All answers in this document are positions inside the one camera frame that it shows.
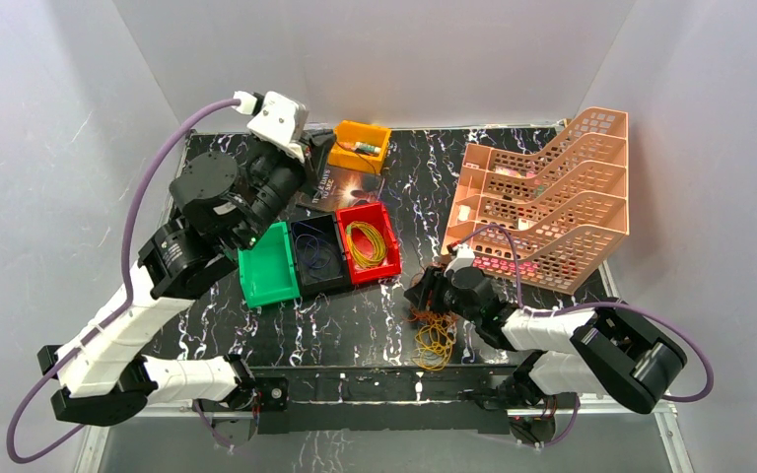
book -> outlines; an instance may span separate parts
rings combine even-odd
[[[301,194],[297,205],[321,212],[334,212],[379,200],[384,178],[378,174],[327,165],[314,196]]]

green box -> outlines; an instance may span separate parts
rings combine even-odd
[[[248,307],[298,298],[295,259],[289,243],[289,226],[277,222],[253,249],[239,252],[240,286]]]

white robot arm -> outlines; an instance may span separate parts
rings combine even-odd
[[[634,311],[603,307],[539,316],[501,300],[491,278],[473,266],[471,248],[454,250],[447,266],[428,268],[405,298],[419,309],[457,313],[495,348],[531,352],[501,386],[464,391],[468,399],[510,408],[564,392],[593,393],[647,414],[686,365],[683,350]]]
[[[284,408],[285,378],[254,378],[238,356],[139,355],[165,323],[236,269],[227,251],[253,247],[295,193],[314,191],[334,143],[332,133],[304,132],[308,111],[296,101],[274,92],[237,92],[235,99],[241,102],[234,109],[253,115],[248,129],[255,141],[244,161],[212,152],[191,160],[170,185],[176,208],[170,221],[129,271],[131,305],[108,323],[126,301],[121,286],[71,341],[39,351],[43,372],[76,353],[56,374],[60,389],[51,403],[58,420],[109,426],[148,404],[188,399],[238,409],[255,398]]]

white backdrop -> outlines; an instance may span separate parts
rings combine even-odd
[[[687,328],[715,365],[712,396],[680,408],[696,471],[757,472],[757,2],[640,0],[592,104],[631,113],[631,237],[610,259],[620,291]],[[677,394],[703,383],[687,371]]]
[[[312,122],[394,127],[574,115],[634,3],[114,2],[181,119],[236,89],[275,90]]]
[[[178,122],[108,1],[0,2],[0,472],[64,472],[80,439],[11,463],[7,423],[40,373],[36,351],[70,340],[120,285],[120,239],[142,172]],[[144,201],[150,235],[178,154]],[[19,425],[29,455],[72,426],[50,384]]]

plastic desk organizer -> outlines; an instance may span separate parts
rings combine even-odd
[[[489,224],[516,244],[522,282],[572,294],[628,235],[628,115],[588,108],[538,153],[469,144],[448,217],[447,246]],[[468,242],[476,267],[515,278],[509,241]]]
[[[285,222],[272,225],[253,249],[239,252],[240,285],[248,307],[300,296]]]
[[[350,268],[350,277],[353,284],[366,283],[376,279],[388,278],[402,272],[401,257],[399,256],[399,243],[396,235],[393,234],[393,228],[390,226],[390,218],[387,216],[387,209],[381,202],[372,204],[359,205],[335,211],[338,218],[338,231],[344,242],[347,265]],[[365,222],[376,227],[384,238],[384,244],[387,246],[387,256],[384,262],[375,268],[364,269],[358,266],[352,258],[351,248],[347,243],[347,226],[353,222]],[[358,246],[362,253],[371,254],[372,246],[367,238],[359,231],[354,231],[352,235],[353,244]]]

